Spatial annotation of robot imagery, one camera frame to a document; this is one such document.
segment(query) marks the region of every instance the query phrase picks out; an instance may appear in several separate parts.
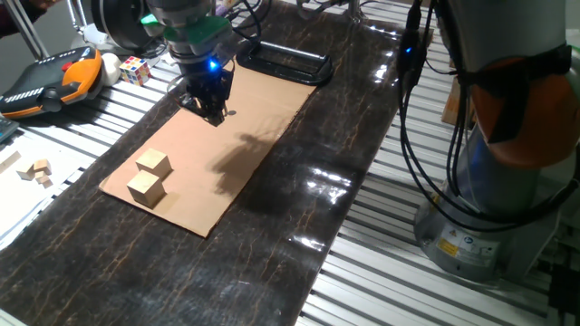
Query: dark marbled surface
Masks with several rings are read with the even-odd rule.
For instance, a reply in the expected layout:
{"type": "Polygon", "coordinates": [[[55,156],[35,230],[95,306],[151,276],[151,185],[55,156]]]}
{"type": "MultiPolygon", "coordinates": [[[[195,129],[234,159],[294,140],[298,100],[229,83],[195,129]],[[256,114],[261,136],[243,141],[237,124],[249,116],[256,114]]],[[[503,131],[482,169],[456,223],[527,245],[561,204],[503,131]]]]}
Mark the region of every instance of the dark marbled surface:
{"type": "Polygon", "coordinates": [[[210,237],[98,189],[175,113],[165,98],[0,253],[0,308],[29,325],[294,324],[395,114],[392,31],[275,2],[264,39],[336,73],[210,237]]]}

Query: wooden block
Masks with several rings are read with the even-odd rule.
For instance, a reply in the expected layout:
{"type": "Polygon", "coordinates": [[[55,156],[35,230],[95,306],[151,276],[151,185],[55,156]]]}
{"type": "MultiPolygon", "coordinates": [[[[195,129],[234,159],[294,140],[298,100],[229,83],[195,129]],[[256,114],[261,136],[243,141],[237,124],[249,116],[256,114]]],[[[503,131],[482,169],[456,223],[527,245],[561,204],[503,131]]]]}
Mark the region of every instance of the wooden block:
{"type": "Polygon", "coordinates": [[[127,184],[133,199],[149,208],[153,208],[165,196],[161,179],[145,170],[139,171],[127,184]]]}
{"type": "Polygon", "coordinates": [[[147,149],[143,155],[137,158],[139,171],[147,171],[163,180],[173,168],[169,163],[169,157],[155,149],[147,149]]]}
{"type": "Polygon", "coordinates": [[[38,171],[38,172],[34,172],[34,179],[35,179],[35,180],[36,180],[36,181],[37,181],[39,184],[41,184],[41,183],[42,183],[42,182],[40,182],[39,180],[40,180],[42,177],[47,177],[47,176],[48,176],[48,175],[47,175],[47,174],[46,174],[46,172],[44,172],[44,171],[38,171]]]}
{"type": "Polygon", "coordinates": [[[39,159],[34,162],[34,172],[44,171],[47,176],[50,176],[53,171],[51,169],[51,164],[48,162],[48,159],[43,158],[39,159]]]}
{"type": "Polygon", "coordinates": [[[3,149],[0,151],[0,173],[6,171],[20,157],[20,153],[15,149],[3,149]]]}
{"type": "Polygon", "coordinates": [[[51,181],[51,179],[46,175],[44,171],[36,172],[36,176],[38,176],[39,174],[40,177],[36,178],[36,182],[38,182],[39,185],[43,185],[44,188],[48,188],[53,185],[53,181],[51,181]]]}
{"type": "Polygon", "coordinates": [[[16,173],[22,180],[31,181],[34,179],[34,163],[26,162],[21,164],[20,167],[16,169],[16,173]]]}

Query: cardboard sheet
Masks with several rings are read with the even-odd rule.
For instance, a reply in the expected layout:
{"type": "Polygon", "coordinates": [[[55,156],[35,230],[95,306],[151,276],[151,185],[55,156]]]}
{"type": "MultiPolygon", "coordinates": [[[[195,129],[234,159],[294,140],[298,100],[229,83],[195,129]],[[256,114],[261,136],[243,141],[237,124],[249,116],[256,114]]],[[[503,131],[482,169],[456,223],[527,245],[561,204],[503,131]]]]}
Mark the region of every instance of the cardboard sheet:
{"type": "Polygon", "coordinates": [[[213,127],[180,110],[101,183],[101,190],[198,235],[211,229],[284,133],[314,87],[237,67],[227,108],[235,114],[213,127]],[[149,209],[133,200],[127,183],[147,149],[169,156],[167,195],[149,209]]]}

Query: yellow sticker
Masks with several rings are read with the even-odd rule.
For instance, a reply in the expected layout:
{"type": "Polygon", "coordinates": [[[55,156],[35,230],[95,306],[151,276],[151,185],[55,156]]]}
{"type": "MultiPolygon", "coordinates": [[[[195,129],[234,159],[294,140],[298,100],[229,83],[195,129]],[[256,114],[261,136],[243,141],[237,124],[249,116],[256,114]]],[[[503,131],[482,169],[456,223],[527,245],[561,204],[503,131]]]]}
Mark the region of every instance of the yellow sticker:
{"type": "Polygon", "coordinates": [[[442,251],[451,255],[452,257],[455,257],[457,251],[459,250],[459,247],[443,238],[439,240],[439,242],[437,243],[437,247],[439,247],[442,251]]]}

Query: black cable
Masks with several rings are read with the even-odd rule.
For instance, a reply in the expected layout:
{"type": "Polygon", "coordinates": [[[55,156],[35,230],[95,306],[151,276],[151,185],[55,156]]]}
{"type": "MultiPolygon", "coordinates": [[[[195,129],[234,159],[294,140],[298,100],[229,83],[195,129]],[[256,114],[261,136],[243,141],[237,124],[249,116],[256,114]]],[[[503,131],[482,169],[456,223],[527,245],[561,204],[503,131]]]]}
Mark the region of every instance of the black cable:
{"type": "Polygon", "coordinates": [[[461,154],[461,144],[463,143],[463,132],[465,131],[465,115],[466,115],[466,106],[468,99],[467,87],[464,84],[459,86],[459,109],[457,114],[457,121],[456,125],[459,129],[458,135],[458,142],[455,146],[455,157],[453,158],[453,168],[451,168],[451,175],[453,179],[453,186],[457,190],[457,197],[461,196],[461,190],[459,189],[458,178],[457,178],[457,165],[459,163],[459,154],[461,154]]]}
{"type": "Polygon", "coordinates": [[[254,12],[254,10],[251,10],[251,11],[248,10],[250,12],[250,14],[252,14],[252,16],[254,17],[254,22],[251,24],[248,24],[246,26],[238,26],[238,27],[236,27],[236,29],[238,29],[238,31],[243,31],[243,30],[246,30],[248,28],[252,28],[254,26],[256,26],[256,28],[257,28],[262,22],[264,22],[264,20],[266,19],[266,17],[270,13],[271,7],[272,7],[272,0],[268,0],[266,10],[264,11],[264,14],[262,15],[262,17],[260,17],[260,18],[256,17],[256,13],[252,14],[254,12]]]}
{"type": "MultiPolygon", "coordinates": [[[[257,0],[257,2],[254,5],[252,5],[252,10],[256,10],[256,8],[258,8],[261,4],[262,4],[262,0],[257,0]]],[[[245,8],[245,9],[236,10],[235,13],[240,14],[240,13],[245,13],[248,11],[249,10],[247,8],[245,8]]]]}
{"type": "Polygon", "coordinates": [[[447,180],[449,181],[449,189],[451,193],[455,196],[459,196],[459,187],[457,187],[457,183],[453,182],[453,176],[451,174],[452,170],[452,158],[453,158],[453,149],[455,148],[455,142],[457,141],[457,136],[459,134],[459,120],[461,119],[459,115],[459,110],[457,113],[457,118],[455,121],[455,127],[453,128],[453,135],[451,136],[451,142],[449,143],[449,151],[447,153],[447,164],[445,166],[445,172],[447,173],[447,180]]]}
{"type": "MultiPolygon", "coordinates": [[[[429,30],[429,26],[430,26],[430,19],[431,19],[433,7],[435,5],[434,3],[435,3],[435,1],[432,1],[431,5],[430,5],[429,15],[427,18],[427,23],[426,23],[426,30],[427,31],[429,30]]],[[[427,36],[428,36],[427,33],[425,33],[425,35],[423,37],[423,48],[422,48],[422,50],[424,51],[423,54],[426,53],[427,36]]],[[[410,71],[413,71],[414,73],[417,73],[417,72],[421,73],[421,68],[419,68],[416,71],[414,71],[414,70],[410,70],[410,71]]],[[[417,158],[412,150],[411,143],[410,143],[408,135],[407,135],[405,122],[406,122],[406,117],[407,117],[407,109],[408,109],[408,105],[409,105],[409,98],[411,96],[412,86],[414,86],[414,84],[416,84],[416,81],[419,78],[418,78],[418,76],[410,76],[410,80],[414,81],[415,83],[412,84],[411,89],[409,90],[408,95],[406,97],[406,100],[404,100],[402,81],[405,80],[405,75],[407,73],[409,73],[409,72],[405,72],[403,74],[400,74],[400,76],[399,76],[399,105],[401,108],[401,114],[400,114],[401,115],[401,149],[403,152],[403,156],[405,158],[405,162],[407,163],[409,171],[411,172],[413,180],[415,181],[415,183],[417,184],[417,186],[419,187],[419,189],[421,190],[423,195],[430,201],[430,203],[434,207],[436,207],[438,209],[438,211],[440,211],[452,223],[455,223],[455,224],[457,224],[461,227],[464,227],[466,229],[470,229],[473,231],[479,231],[479,232],[499,232],[499,231],[506,231],[506,230],[516,228],[516,227],[521,227],[522,225],[527,225],[527,224],[533,223],[533,222],[537,221],[539,218],[543,217],[545,214],[552,212],[554,209],[556,209],[557,207],[562,205],[570,197],[570,195],[580,186],[580,181],[578,181],[580,179],[580,163],[578,163],[578,162],[580,162],[580,148],[578,148],[578,149],[576,149],[576,156],[577,156],[576,171],[575,171],[574,177],[570,180],[570,183],[568,183],[568,185],[565,188],[561,189],[554,196],[542,201],[539,205],[533,207],[532,209],[528,209],[526,212],[522,212],[522,213],[520,213],[518,215],[514,215],[514,216],[495,216],[495,215],[484,214],[481,212],[475,213],[475,212],[468,210],[465,207],[460,206],[459,204],[455,203],[453,200],[448,198],[432,182],[432,180],[429,178],[429,176],[427,175],[425,170],[422,168],[421,163],[417,160],[417,158]],[[491,222],[491,223],[497,223],[497,224],[510,224],[510,225],[502,226],[502,227],[498,227],[498,228],[476,228],[476,227],[473,227],[470,225],[464,225],[461,222],[453,219],[446,212],[444,212],[443,209],[437,203],[435,203],[435,201],[430,197],[430,193],[427,192],[427,190],[425,190],[425,188],[423,187],[423,185],[419,181],[419,179],[418,179],[418,177],[417,177],[417,175],[412,167],[409,156],[411,156],[413,163],[415,163],[415,165],[417,166],[417,169],[421,173],[421,176],[425,178],[425,180],[430,185],[430,187],[432,187],[433,190],[435,190],[435,192],[443,200],[447,201],[450,205],[452,205],[453,207],[458,209],[460,212],[462,212],[468,216],[475,217],[475,218],[480,219],[480,220],[485,221],[485,222],[491,222]]],[[[462,101],[463,104],[462,105],[460,104],[460,108],[463,109],[462,112],[464,112],[464,113],[466,112],[466,106],[467,106],[467,94],[466,94],[465,90],[466,90],[466,88],[463,89],[464,94],[461,97],[464,100],[464,101],[462,101]]]]}
{"type": "Polygon", "coordinates": [[[259,42],[260,41],[260,38],[262,38],[262,25],[261,25],[259,19],[257,18],[256,13],[254,12],[254,9],[252,9],[252,6],[250,5],[250,3],[247,0],[242,0],[242,2],[246,6],[247,11],[250,13],[250,15],[252,16],[252,18],[254,19],[254,24],[256,25],[256,36],[250,37],[250,36],[247,36],[247,35],[243,34],[240,31],[242,29],[240,27],[234,28],[233,31],[236,34],[242,36],[243,38],[245,38],[245,39],[247,39],[249,41],[252,41],[253,42],[253,41],[256,41],[257,40],[259,42]]]}
{"type": "Polygon", "coordinates": [[[363,2],[362,4],[360,4],[359,6],[368,5],[368,4],[380,4],[380,3],[381,3],[381,1],[367,0],[367,1],[363,2]]]}
{"type": "Polygon", "coordinates": [[[438,74],[446,74],[449,76],[453,76],[457,74],[457,71],[450,71],[450,72],[442,72],[441,70],[438,70],[436,68],[434,68],[431,63],[429,62],[429,60],[425,59],[425,63],[427,63],[427,65],[429,66],[429,68],[431,68],[434,72],[438,73],[438,74]]]}

